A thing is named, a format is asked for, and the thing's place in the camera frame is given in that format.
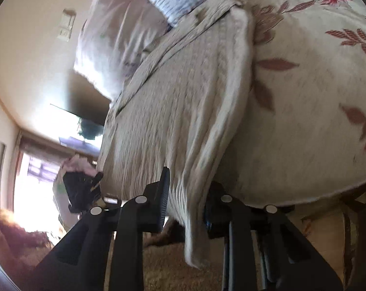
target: cable knit throw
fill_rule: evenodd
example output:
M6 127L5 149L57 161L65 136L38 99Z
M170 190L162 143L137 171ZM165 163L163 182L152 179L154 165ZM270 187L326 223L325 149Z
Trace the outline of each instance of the cable knit throw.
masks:
M168 166L168 213L186 228L190 265L207 258L204 203L246 107L253 30L246 0L207 0L149 54L106 120L103 192L133 198Z

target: beige wall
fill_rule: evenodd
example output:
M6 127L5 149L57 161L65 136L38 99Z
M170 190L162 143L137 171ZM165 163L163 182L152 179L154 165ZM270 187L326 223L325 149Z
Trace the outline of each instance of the beige wall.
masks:
M0 206L8 207L8 176L19 127L7 116L0 106L0 142L5 145L5 154L0 175Z
M0 98L23 129L53 139L50 104L104 122L109 101L72 69L91 1L4 0L0 6ZM77 12L69 42L56 38L63 9Z

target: pink fabric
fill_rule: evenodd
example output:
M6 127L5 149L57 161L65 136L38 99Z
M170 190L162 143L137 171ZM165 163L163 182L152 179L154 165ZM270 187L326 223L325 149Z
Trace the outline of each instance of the pink fabric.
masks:
M98 171L91 166L85 157L79 157L79 154L67 159L62 164L62 170L65 172L84 172L86 175L95 177Z
M145 48L168 28L148 0L94 0L79 35L74 70L114 100L145 59Z

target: black metal bracket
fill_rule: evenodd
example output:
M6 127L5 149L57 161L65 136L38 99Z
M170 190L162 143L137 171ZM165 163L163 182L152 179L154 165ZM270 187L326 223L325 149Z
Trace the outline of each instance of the black metal bracket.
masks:
M109 290L143 291L142 232L161 232L169 170L123 207L93 207L33 273L38 291L102 291L116 231ZM308 240L274 206L255 209L212 183L204 220L210 238L224 237L223 291L257 291L252 231L261 255L264 290L340 291L340 279Z
M102 178L102 172L98 172L95 177L88 176L83 172L66 172L64 174L63 182L70 200L68 209L71 213L83 213L90 208L93 202L101 198L99 182Z
M265 290L342 291L341 280L311 243L274 206L260 210L212 183L205 206L210 238L225 238L223 291L257 291L252 230Z
M170 173L147 185L144 194L123 207L93 207L35 268L31 285L36 291L102 291L110 242L117 232L111 264L110 290L142 291L143 232L162 231L167 210ZM81 210L90 182L77 197Z

